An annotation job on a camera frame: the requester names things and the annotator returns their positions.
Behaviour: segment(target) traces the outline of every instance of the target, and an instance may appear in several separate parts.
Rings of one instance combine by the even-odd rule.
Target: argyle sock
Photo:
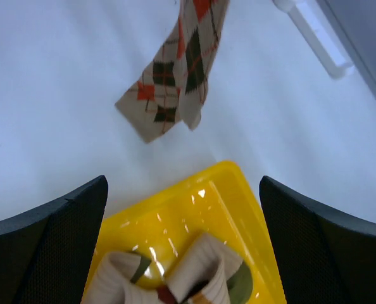
[[[148,267],[133,253],[108,253],[94,274],[82,304],[244,304],[253,291],[243,259],[209,234],[199,236],[166,286],[145,290],[133,284]]]
[[[191,130],[197,127],[228,5],[229,0],[181,0],[172,33],[116,103],[146,142],[180,120]]]

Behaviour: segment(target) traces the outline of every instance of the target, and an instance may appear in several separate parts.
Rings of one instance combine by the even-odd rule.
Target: argyle fabric
[[[245,304],[253,291],[247,264],[209,234],[195,240],[173,272],[166,275],[166,285],[155,290],[133,284],[149,263],[136,253],[108,253],[82,304]]]
[[[228,5],[229,0],[181,0],[172,33],[116,103],[146,142],[181,120],[191,130],[197,127]]]

